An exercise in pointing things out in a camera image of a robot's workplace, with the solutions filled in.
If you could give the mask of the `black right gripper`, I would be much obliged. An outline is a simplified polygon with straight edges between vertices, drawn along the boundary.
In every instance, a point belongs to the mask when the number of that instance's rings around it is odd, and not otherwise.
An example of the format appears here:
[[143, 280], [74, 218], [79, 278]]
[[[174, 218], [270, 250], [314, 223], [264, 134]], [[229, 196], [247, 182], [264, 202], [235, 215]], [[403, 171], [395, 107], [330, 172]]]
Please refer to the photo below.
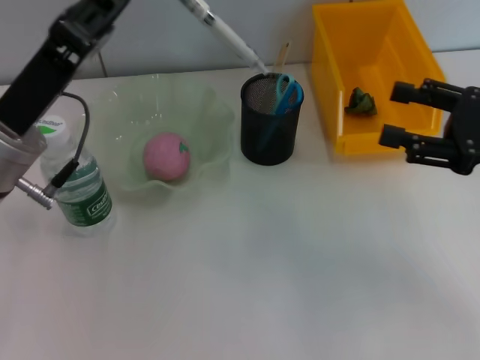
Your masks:
[[396, 82], [390, 100], [421, 104], [446, 112], [454, 110], [450, 124], [454, 142], [385, 125], [379, 138], [381, 146], [404, 148], [406, 161], [410, 164], [454, 167], [454, 171], [463, 176], [470, 175], [480, 164], [480, 88], [470, 86], [464, 89], [428, 78], [418, 88], [414, 84]]

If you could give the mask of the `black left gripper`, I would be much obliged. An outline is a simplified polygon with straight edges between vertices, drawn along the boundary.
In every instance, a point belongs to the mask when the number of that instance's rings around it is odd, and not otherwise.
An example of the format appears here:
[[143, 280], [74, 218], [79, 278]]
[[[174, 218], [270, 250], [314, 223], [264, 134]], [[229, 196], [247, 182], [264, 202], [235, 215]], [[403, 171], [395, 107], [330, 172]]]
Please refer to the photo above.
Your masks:
[[17, 135], [51, 107], [99, 47], [130, 0], [79, 0], [50, 26], [47, 39], [0, 97], [0, 123]]

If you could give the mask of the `green plastic wrapper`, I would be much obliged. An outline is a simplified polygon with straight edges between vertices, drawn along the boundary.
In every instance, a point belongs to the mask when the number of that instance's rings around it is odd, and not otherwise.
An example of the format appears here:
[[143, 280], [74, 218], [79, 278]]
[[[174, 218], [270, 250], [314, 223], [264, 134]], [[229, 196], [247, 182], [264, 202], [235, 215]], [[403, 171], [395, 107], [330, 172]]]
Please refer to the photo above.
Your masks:
[[344, 108], [345, 113], [358, 116], [375, 116], [377, 114], [377, 105], [374, 97], [359, 87], [352, 90], [349, 97], [349, 103]]

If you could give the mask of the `blue capped scissors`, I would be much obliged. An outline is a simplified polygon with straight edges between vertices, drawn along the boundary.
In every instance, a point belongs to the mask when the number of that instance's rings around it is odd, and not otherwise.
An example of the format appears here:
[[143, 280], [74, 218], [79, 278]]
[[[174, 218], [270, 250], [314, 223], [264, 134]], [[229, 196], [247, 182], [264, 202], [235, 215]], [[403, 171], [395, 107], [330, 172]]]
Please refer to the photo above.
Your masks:
[[259, 154], [264, 152], [271, 142], [277, 143], [280, 136], [288, 140], [292, 138], [304, 92], [294, 76], [286, 73], [259, 76], [255, 87], [259, 90], [258, 112], [270, 117], [257, 141], [255, 150]]

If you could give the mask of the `clear plastic ruler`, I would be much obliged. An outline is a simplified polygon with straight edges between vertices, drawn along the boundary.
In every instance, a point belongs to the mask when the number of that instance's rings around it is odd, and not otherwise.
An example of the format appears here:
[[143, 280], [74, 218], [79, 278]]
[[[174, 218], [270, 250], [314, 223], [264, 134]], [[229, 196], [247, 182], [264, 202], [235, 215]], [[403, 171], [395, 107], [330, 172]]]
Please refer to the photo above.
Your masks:
[[283, 72], [283, 67], [290, 53], [291, 44], [291, 41], [287, 41], [282, 45], [271, 72], [265, 77], [265, 92], [262, 98], [262, 106], [260, 108], [264, 113], [271, 113], [272, 109], [275, 107], [277, 92], [276, 84], [278, 77]]

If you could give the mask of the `grey ballpoint pen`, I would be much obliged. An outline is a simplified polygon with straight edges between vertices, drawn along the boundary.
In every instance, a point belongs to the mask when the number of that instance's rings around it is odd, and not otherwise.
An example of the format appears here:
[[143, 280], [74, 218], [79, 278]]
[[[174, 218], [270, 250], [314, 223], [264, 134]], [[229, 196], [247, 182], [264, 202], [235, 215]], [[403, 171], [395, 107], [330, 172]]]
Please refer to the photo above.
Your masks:
[[204, 0], [179, 0], [212, 34], [223, 41], [250, 68], [267, 74], [269, 70], [257, 53]]

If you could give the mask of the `pink toy peach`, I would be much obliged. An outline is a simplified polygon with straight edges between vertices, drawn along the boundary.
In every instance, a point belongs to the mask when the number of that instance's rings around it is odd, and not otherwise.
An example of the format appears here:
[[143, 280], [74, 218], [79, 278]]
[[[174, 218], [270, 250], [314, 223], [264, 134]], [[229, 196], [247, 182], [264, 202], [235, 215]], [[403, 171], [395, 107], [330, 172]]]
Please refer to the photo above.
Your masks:
[[145, 144], [142, 160], [145, 171], [150, 177], [171, 182], [187, 174], [191, 153], [185, 139], [177, 133], [163, 132]]

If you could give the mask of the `clear green-label water bottle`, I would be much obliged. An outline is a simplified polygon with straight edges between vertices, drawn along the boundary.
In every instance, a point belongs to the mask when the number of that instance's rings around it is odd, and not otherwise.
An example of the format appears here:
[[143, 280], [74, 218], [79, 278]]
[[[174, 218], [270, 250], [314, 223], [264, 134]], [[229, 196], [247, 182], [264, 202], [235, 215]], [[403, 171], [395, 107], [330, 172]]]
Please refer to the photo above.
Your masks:
[[[48, 115], [37, 127], [46, 138], [40, 171], [49, 182], [73, 158], [78, 142], [60, 116]], [[95, 157], [86, 148], [79, 156], [79, 166], [56, 192], [55, 200], [75, 233], [90, 237], [109, 232], [115, 224], [109, 191]]]

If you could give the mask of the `black mesh pen holder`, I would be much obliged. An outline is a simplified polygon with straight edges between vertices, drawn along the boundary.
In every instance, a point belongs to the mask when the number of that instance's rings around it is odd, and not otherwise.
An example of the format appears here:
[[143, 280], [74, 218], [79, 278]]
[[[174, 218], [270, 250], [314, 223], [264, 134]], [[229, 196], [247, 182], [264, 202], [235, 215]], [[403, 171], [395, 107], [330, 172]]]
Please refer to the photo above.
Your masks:
[[274, 166], [287, 161], [293, 154], [296, 143], [296, 132], [299, 123], [301, 106], [298, 108], [298, 121], [295, 123], [292, 138], [280, 136], [277, 143], [271, 142], [269, 147], [262, 153], [256, 153], [256, 145], [259, 135], [270, 119], [258, 112], [258, 96], [260, 91], [255, 87], [259, 74], [250, 78], [241, 88], [241, 152], [251, 162], [263, 166]]

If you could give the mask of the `green translucent glass fruit plate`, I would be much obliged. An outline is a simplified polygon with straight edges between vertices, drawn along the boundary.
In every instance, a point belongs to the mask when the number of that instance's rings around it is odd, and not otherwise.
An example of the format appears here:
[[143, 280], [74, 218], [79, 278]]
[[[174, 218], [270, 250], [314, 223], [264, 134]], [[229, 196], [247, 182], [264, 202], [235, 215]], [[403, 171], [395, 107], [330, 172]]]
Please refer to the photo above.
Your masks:
[[[230, 159], [235, 114], [211, 86], [191, 76], [126, 77], [88, 108], [86, 147], [116, 191], [189, 188]], [[163, 133], [179, 135], [182, 149], [190, 152], [187, 173], [178, 180], [152, 178], [143, 165], [147, 142]]]

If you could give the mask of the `yellow plastic bin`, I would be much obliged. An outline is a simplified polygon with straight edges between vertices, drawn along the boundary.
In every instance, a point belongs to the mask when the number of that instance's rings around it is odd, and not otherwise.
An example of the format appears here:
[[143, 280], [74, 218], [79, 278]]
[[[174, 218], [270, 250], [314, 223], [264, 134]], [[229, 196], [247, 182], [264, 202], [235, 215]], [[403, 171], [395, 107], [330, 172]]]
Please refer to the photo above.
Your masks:
[[[340, 155], [387, 152], [385, 124], [421, 135], [440, 132], [438, 109], [392, 102], [396, 82], [445, 77], [403, 0], [315, 4], [311, 79], [326, 139]], [[374, 116], [344, 111], [355, 87], [376, 102]]]

